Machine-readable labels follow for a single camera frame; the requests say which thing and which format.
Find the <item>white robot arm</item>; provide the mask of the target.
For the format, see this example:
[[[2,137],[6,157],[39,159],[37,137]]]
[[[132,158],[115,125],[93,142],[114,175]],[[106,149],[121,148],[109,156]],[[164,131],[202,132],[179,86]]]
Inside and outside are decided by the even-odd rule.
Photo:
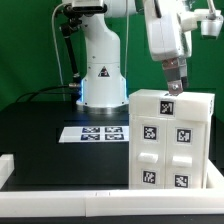
[[[186,0],[62,0],[68,18],[66,32],[84,33],[87,72],[74,80],[81,86],[78,108],[93,113],[114,113],[127,107],[127,80],[120,70],[120,38],[106,25],[107,18],[134,15],[141,6],[151,57],[162,63],[172,95],[188,84],[186,58],[191,55],[191,34],[181,24],[189,14]]]

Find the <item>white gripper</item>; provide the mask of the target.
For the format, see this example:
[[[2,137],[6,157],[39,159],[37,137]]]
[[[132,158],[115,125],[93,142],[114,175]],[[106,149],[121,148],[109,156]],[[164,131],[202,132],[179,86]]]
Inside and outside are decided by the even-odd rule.
[[[191,33],[180,25],[180,14],[185,11],[182,0],[144,1],[149,51],[154,61],[164,60],[162,68],[171,95],[179,95],[189,86],[185,58],[192,53]]]

